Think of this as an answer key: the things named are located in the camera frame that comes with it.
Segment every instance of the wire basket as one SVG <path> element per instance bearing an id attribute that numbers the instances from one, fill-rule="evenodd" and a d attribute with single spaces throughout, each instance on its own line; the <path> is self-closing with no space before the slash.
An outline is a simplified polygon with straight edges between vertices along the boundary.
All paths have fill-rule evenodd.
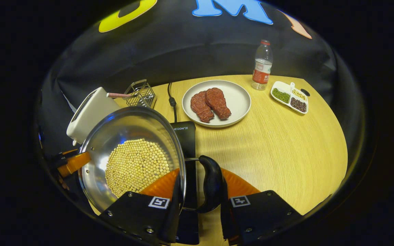
<path id="1" fill-rule="evenodd" d="M 127 106 L 144 106 L 153 108 L 157 97 L 146 79 L 133 82 L 125 91 L 132 95 L 126 100 Z"/>

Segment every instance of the wooden table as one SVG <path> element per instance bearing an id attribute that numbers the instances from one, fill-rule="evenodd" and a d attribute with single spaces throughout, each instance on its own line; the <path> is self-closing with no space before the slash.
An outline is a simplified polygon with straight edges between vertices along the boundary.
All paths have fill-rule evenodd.
<path id="1" fill-rule="evenodd" d="M 274 190 L 304 215 L 332 194 L 347 168 L 347 148 L 337 118 L 323 98 L 305 80 L 270 76 L 264 91 L 253 89 L 252 75 L 197 78 L 172 83 L 170 92 L 177 101 L 177 121 L 190 120 L 182 109 L 182 97 L 191 86 L 207 80 L 227 80 L 249 92 L 252 106 L 240 122 L 227 128 L 196 124 L 196 153 L 216 160 L 261 191 Z M 270 89 L 275 81 L 295 83 L 307 90 L 308 113 L 301 115 L 275 101 Z M 168 102 L 167 84 L 153 87 L 158 101 L 154 109 L 174 122 Z M 125 107 L 125 101 L 116 102 Z M 204 169 L 197 165 L 200 204 L 203 203 Z M 200 245 L 228 245 L 223 240 L 220 207 L 200 215 Z"/>

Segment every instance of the water bottle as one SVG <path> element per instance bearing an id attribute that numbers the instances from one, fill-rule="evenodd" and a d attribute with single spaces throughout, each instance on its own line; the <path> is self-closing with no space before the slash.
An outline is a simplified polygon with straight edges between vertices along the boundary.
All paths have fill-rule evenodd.
<path id="1" fill-rule="evenodd" d="M 253 70 L 252 87 L 263 91 L 267 87 L 270 71 L 273 64 L 273 52 L 270 48 L 270 42 L 261 39 L 261 45 L 256 50 L 255 70 Z"/>

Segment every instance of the pan handle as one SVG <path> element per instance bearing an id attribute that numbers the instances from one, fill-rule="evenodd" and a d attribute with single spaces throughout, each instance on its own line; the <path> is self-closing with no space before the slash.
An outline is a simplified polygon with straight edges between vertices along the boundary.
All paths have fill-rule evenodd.
<path id="1" fill-rule="evenodd" d="M 199 214 L 210 212 L 220 205 L 223 199 L 223 183 L 225 182 L 219 164 L 208 156 L 201 155 L 199 162 L 205 168 L 203 192 L 205 202 L 195 211 Z"/>

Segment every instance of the steak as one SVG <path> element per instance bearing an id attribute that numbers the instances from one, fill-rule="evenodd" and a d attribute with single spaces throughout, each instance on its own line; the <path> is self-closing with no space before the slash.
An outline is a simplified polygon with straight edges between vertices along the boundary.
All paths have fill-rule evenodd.
<path id="1" fill-rule="evenodd" d="M 209 123 L 214 118 L 214 113 L 205 102 L 206 91 L 199 92 L 191 98 L 191 109 L 197 114 L 202 122 Z"/>
<path id="2" fill-rule="evenodd" d="M 229 118 L 232 114 L 230 109 L 226 106 L 226 99 L 224 98 L 223 91 L 218 88 L 211 88 L 206 91 L 205 101 L 212 110 L 219 116 L 221 120 Z"/>

